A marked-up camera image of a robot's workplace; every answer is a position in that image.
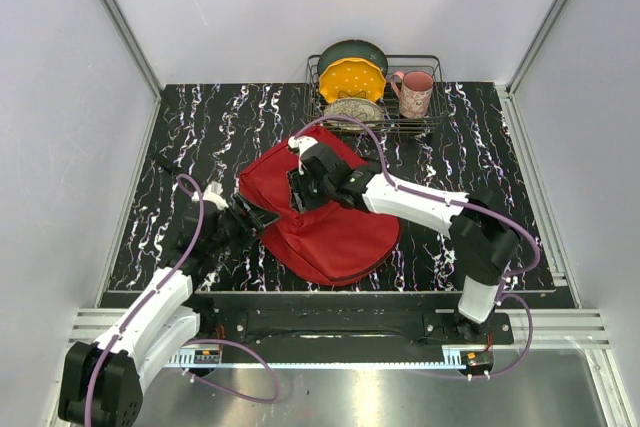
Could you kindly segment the red student backpack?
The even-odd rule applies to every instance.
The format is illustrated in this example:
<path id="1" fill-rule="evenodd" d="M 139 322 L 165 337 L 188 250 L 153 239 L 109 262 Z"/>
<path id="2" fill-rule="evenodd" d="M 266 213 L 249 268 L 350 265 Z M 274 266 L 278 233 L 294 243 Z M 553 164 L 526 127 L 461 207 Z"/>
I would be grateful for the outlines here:
<path id="1" fill-rule="evenodd" d="M 324 286 L 350 285 L 375 270 L 394 250 L 401 226 L 397 218 L 345 209 L 335 202 L 309 211 L 292 209 L 287 173 L 297 166 L 285 142 L 272 147 L 239 175 L 239 194 L 277 213 L 279 220 L 263 232 L 250 231 L 250 245 L 260 242 L 299 278 Z M 214 269 L 214 256 L 196 267 L 184 267 L 196 239 L 180 254 L 179 241 L 170 266 L 189 275 L 199 287 Z"/>

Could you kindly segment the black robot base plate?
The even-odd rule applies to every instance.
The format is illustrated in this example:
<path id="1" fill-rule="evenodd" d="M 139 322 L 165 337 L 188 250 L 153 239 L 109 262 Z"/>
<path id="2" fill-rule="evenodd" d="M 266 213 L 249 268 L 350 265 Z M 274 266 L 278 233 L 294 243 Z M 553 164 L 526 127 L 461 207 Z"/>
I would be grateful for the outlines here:
<path id="1" fill-rule="evenodd" d="M 250 343 L 275 338 L 398 338 L 431 345 L 514 343 L 511 322 L 492 313 L 481 326 L 457 311 L 458 293 L 311 292 L 194 294 L 200 333 Z"/>

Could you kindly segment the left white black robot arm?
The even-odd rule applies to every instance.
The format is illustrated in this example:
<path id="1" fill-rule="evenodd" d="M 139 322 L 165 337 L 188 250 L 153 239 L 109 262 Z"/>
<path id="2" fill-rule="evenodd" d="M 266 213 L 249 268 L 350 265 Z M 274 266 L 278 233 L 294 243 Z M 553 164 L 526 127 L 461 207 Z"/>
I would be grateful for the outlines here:
<path id="1" fill-rule="evenodd" d="M 207 194 L 171 228 L 163 267 L 126 312 L 91 342 L 68 350 L 57 415 L 81 426 L 130 426 L 144 392 L 189 341 L 219 333 L 212 300 L 197 290 L 217 256 L 243 250 L 278 220 L 276 213 L 235 194 Z"/>

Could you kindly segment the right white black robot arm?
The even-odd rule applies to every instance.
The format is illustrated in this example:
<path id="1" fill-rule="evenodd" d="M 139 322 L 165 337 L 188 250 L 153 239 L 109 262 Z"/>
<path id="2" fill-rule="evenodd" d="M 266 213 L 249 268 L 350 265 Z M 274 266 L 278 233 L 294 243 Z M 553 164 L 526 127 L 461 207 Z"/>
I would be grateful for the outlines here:
<path id="1" fill-rule="evenodd" d="M 500 278 L 518 250 L 520 236 L 487 199 L 404 181 L 379 164 L 352 168 L 329 145 L 309 136 L 290 138 L 298 165 L 288 173 L 294 209 L 300 213 L 333 201 L 345 209 L 393 216 L 431 229 L 454 245 L 462 267 L 462 294 L 454 331 L 476 343 L 490 330 Z"/>

